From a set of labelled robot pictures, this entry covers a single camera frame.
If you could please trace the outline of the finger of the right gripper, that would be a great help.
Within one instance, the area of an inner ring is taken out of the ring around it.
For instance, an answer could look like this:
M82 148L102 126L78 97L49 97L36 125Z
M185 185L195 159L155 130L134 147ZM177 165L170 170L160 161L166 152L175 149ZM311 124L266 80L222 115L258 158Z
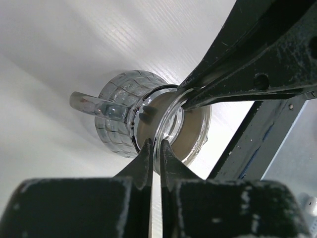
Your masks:
M317 86L317 17L306 14L267 50L183 105L192 110L226 101L290 98Z
M306 14L314 0L238 0L202 61L180 84L200 91L220 82L267 50Z

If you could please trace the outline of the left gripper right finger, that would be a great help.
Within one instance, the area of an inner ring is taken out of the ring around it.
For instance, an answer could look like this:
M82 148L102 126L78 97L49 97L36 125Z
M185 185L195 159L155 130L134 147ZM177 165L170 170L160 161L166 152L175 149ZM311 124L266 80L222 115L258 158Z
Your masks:
M199 178L160 145L165 238L309 238L295 197L271 180Z

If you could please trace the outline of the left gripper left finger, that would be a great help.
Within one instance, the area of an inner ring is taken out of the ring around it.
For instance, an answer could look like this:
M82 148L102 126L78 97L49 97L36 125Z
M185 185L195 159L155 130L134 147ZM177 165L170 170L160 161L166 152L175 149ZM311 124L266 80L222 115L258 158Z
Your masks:
M111 178L34 178L14 191L3 238L148 238L153 143Z

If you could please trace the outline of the clear glass dripper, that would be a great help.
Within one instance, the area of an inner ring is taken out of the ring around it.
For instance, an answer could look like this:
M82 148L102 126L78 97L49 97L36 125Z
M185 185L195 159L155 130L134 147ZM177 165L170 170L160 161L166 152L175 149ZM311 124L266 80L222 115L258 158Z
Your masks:
M130 70L111 79L98 97L73 92L69 104L94 116L97 134L111 152L134 158L141 147L136 140L139 113L158 96L176 90L177 85L154 73Z

